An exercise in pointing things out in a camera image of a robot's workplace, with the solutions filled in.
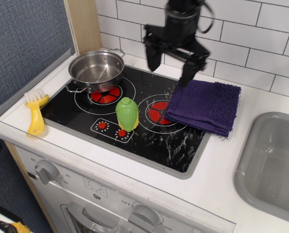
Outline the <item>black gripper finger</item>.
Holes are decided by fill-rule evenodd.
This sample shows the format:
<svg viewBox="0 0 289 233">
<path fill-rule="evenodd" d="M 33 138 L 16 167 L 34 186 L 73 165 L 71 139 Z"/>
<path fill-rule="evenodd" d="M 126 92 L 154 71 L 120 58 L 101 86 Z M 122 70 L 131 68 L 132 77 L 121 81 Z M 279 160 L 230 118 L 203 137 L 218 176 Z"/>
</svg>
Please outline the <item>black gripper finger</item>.
<svg viewBox="0 0 289 233">
<path fill-rule="evenodd" d="M 148 68 L 154 72 L 161 64 L 161 56 L 163 54 L 162 46 L 146 43 L 145 47 Z"/>
<path fill-rule="evenodd" d="M 206 67 L 205 57 L 191 57 L 188 59 L 184 66 L 182 77 L 180 78 L 180 87 L 186 87 L 197 72 L 203 71 Z"/>
</svg>

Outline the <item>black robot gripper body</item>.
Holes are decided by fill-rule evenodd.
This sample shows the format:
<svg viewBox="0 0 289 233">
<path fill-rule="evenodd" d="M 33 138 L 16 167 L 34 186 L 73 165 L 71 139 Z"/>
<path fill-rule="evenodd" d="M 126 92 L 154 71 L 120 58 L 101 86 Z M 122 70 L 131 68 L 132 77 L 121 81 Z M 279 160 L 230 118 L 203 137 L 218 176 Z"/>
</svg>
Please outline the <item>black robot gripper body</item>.
<svg viewBox="0 0 289 233">
<path fill-rule="evenodd" d="M 195 38 L 202 7 L 210 8 L 204 0 L 169 0 L 165 26 L 146 24 L 144 44 L 161 45 L 163 53 L 183 62 L 191 57 L 207 58 L 209 51 Z"/>
</svg>

